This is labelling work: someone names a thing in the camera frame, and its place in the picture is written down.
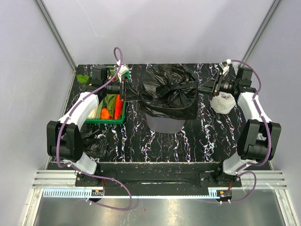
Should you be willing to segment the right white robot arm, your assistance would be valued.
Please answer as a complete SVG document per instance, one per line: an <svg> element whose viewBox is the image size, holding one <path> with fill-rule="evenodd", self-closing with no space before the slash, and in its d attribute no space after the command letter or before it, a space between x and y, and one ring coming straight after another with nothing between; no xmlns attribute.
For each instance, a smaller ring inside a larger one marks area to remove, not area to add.
<svg viewBox="0 0 301 226"><path fill-rule="evenodd" d="M211 174L210 180L218 186L226 186L235 181L240 172L249 166L259 167L272 160L281 133L280 124L274 123L260 105L259 91L251 86L254 70L239 67L233 81L224 78L229 70L230 67L226 66L198 88L200 93L212 95L212 102L233 97L246 120L236 152L222 161Z"/></svg>

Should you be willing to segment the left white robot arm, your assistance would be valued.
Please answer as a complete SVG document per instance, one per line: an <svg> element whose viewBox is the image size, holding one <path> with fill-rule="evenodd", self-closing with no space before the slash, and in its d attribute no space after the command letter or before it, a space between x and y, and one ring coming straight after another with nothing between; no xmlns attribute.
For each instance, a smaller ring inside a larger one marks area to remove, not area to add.
<svg viewBox="0 0 301 226"><path fill-rule="evenodd" d="M48 155L56 159L58 167L69 166L86 174L85 179L91 186L99 185L102 175L96 171L96 162L84 152L80 134L82 126L109 94L119 95L122 101L137 99L137 94L129 84L128 66L119 64L115 73L109 75L111 69L111 66L94 66L77 102L60 119L47 124Z"/></svg>

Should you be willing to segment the grey mesh trash bin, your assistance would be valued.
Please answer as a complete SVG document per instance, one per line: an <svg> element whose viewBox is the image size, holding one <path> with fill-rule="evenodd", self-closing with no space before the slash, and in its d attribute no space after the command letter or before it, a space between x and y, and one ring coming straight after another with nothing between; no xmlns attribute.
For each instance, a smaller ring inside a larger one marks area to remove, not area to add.
<svg viewBox="0 0 301 226"><path fill-rule="evenodd" d="M181 131L186 120L176 120L164 117L152 117L145 114L150 130L158 133L176 134Z"/></svg>

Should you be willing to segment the black trash bag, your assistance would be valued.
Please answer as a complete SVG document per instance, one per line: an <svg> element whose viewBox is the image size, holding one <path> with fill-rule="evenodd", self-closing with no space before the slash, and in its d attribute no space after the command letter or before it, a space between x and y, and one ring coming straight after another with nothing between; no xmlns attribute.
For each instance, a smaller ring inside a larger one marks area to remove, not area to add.
<svg viewBox="0 0 301 226"><path fill-rule="evenodd" d="M152 117L194 120L198 114L198 77L184 65L146 69L137 87L139 109Z"/></svg>
<svg viewBox="0 0 301 226"><path fill-rule="evenodd" d="M99 127L85 124L80 130L83 140L84 153L94 159L104 160L108 148L108 140Z"/></svg>

